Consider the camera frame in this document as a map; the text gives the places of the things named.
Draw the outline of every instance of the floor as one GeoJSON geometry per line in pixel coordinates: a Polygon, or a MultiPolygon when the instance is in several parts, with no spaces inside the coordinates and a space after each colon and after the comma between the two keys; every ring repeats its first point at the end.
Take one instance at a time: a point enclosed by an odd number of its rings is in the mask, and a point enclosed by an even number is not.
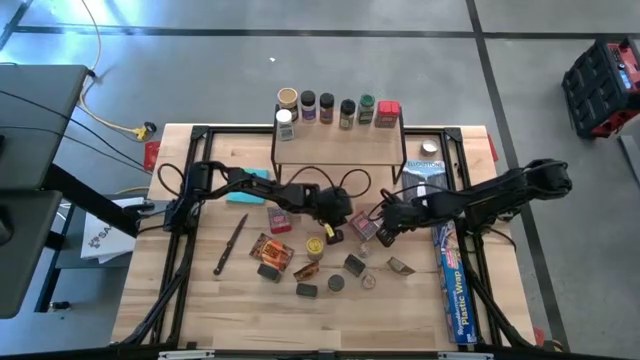
{"type": "MultiPolygon", "coordinates": [[[[532,320],[547,336],[566,336],[572,352],[639,358],[640,188],[615,139],[574,135],[560,89],[597,36],[640,34],[637,0],[87,3],[108,26],[87,102],[113,122],[155,122],[158,139],[166,123],[270,122],[277,90],[294,87],[397,99],[408,124],[485,125],[500,172],[536,158],[567,161],[571,194],[532,203],[512,225],[532,320]]],[[[0,22],[11,30],[0,61],[95,60],[97,39],[79,1],[3,0],[0,22]]],[[[74,117],[142,158],[142,145],[79,111],[74,117]]],[[[74,126],[67,133],[98,145],[74,126]]],[[[622,133],[640,141],[638,124],[622,133]]],[[[73,143],[63,142],[56,163],[103,193],[149,182],[73,143]]],[[[126,271],[63,272],[54,299],[78,306],[33,314],[48,257],[20,314],[0,321],[0,354],[109,342],[126,271]]]]}

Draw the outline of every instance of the gold lid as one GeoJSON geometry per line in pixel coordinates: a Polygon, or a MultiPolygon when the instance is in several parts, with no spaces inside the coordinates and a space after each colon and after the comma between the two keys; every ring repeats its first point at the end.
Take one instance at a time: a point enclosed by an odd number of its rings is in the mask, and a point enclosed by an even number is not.
{"type": "Polygon", "coordinates": [[[284,88],[278,91],[278,101],[282,104],[291,104],[298,101],[298,92],[292,88],[284,88]]]}

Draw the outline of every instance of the teal object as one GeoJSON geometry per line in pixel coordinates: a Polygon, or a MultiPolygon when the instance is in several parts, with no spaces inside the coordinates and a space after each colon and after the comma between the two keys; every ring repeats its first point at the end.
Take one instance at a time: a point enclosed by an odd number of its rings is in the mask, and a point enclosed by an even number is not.
{"type": "MultiPolygon", "coordinates": [[[[244,171],[258,175],[263,179],[269,179],[269,170],[265,169],[244,169],[244,171]]],[[[233,192],[227,195],[227,202],[237,202],[243,204],[264,204],[264,199],[259,198],[257,196],[241,193],[241,192],[233,192]]]]}

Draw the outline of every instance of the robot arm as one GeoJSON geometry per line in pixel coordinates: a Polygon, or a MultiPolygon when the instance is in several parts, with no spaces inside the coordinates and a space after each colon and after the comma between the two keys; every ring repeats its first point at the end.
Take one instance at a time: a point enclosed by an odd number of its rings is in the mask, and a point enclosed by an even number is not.
{"type": "Polygon", "coordinates": [[[317,184],[279,184],[219,161],[202,161],[191,166],[181,196],[167,206],[163,229],[185,233],[193,226],[190,214],[196,204],[236,191],[273,201],[293,214],[310,215],[332,228],[345,224],[346,216],[353,213],[351,199],[341,187],[321,190],[317,184]],[[227,184],[212,190],[215,170],[220,171],[227,184]]]}
{"type": "Polygon", "coordinates": [[[462,191],[441,191],[419,196],[411,202],[382,189],[382,225],[378,239],[386,247],[406,231],[431,227],[464,216],[467,230],[475,232],[493,224],[498,216],[517,213],[533,199],[564,197],[572,187],[567,163],[552,159],[534,160],[524,168],[462,191]]]}

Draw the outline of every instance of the snack package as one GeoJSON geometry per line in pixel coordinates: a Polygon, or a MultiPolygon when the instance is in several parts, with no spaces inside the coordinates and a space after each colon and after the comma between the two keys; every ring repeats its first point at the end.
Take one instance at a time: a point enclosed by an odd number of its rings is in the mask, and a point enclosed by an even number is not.
{"type": "Polygon", "coordinates": [[[267,234],[260,234],[251,252],[254,259],[284,271],[293,258],[293,249],[267,234]]]}

